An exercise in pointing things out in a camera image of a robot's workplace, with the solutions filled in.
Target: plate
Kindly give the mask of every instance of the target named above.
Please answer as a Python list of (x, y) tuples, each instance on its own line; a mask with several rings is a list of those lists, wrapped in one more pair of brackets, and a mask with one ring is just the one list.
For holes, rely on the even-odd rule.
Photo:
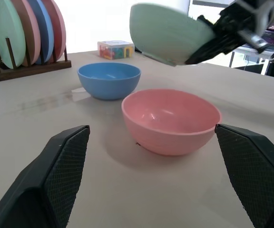
[[(54, 35), (51, 20), (41, 0), (28, 0), (28, 3), (30, 4), (38, 21), (44, 62), (47, 62), (52, 55), (54, 45)], [(40, 57), (36, 61), (36, 64), (41, 64)]]
[(13, 69), (6, 38), (10, 39), (16, 66), (25, 58), (25, 35), (19, 15), (11, 0), (0, 0), (0, 56), (4, 64)]
[(150, 3), (132, 6), (130, 34), (143, 54), (171, 66), (185, 65), (194, 52), (215, 37), (202, 21)]
[[(31, 6), (27, 0), (11, 0), (14, 8), (17, 10), (20, 20), (22, 22), (28, 53), (30, 56), (30, 63), (34, 64), (40, 56), (41, 38), (40, 30), (36, 16), (34, 15)], [(23, 66), (27, 66), (27, 59), (25, 57)]]
[(56, 59), (59, 60), (65, 50), (66, 46), (66, 30), (62, 13), (54, 0), (42, 0), (46, 10), (50, 16), (53, 33)]

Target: pink plate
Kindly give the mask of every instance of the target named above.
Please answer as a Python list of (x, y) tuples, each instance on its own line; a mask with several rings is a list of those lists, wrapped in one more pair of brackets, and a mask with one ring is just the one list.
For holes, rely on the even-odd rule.
[[(25, 39), (30, 56), (30, 63), (34, 64), (40, 55), (41, 38), (36, 16), (27, 0), (11, 0), (22, 22)], [(23, 66), (27, 66), (25, 57)]]
[(184, 155), (200, 149), (222, 119), (206, 100), (171, 89), (132, 93), (123, 100), (122, 112), (133, 138), (161, 155)]
[(53, 34), (55, 39), (55, 52), (57, 60), (60, 59), (64, 53), (66, 46), (66, 30), (65, 23), (61, 11), (54, 0), (42, 0), (46, 10), (50, 16)]

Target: colorful box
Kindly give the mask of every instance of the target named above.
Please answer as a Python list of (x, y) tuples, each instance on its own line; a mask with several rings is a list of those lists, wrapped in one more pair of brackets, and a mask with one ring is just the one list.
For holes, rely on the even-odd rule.
[(109, 60), (129, 58), (133, 56), (135, 46), (121, 40), (104, 41), (98, 42), (98, 51), (101, 57)]

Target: table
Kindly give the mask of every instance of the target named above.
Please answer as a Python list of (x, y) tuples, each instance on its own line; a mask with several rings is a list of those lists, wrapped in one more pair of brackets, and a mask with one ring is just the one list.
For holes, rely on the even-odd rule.
[[(0, 82), (0, 199), (19, 172), (59, 132), (91, 129), (80, 190), (68, 228), (252, 228), (229, 181), (217, 138), (184, 157), (136, 145), (121, 101), (89, 96), (77, 76), (96, 52), (69, 55), (73, 67)], [(223, 123), (274, 143), (274, 78), (211, 64), (171, 67), (136, 54), (137, 90), (174, 88), (215, 104)]]
[(270, 65), (269, 59), (271, 59), (271, 55), (274, 53), (272, 51), (264, 51), (261, 54), (258, 54), (257, 51), (253, 48), (241, 46), (241, 47), (235, 49), (232, 52), (229, 67), (232, 66), (232, 62), (233, 62), (233, 59), (234, 59), (235, 52), (245, 54), (245, 55), (248, 55), (248, 56), (253, 56), (253, 57), (258, 57), (258, 58), (264, 59), (265, 62), (264, 62), (264, 66), (263, 66), (263, 69), (262, 69), (262, 72), (261, 72), (262, 75), (266, 74), (267, 69)]

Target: robotic arm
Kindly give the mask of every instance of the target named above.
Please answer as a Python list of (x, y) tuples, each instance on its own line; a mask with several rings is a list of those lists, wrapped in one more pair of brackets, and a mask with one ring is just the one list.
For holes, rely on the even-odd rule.
[(204, 16), (198, 17), (211, 27), (216, 37), (198, 49), (185, 62), (187, 65), (201, 63), (220, 53), (228, 54), (245, 43), (262, 53), (268, 44), (261, 36), (274, 25), (274, 0), (236, 0), (220, 16), (215, 24)]

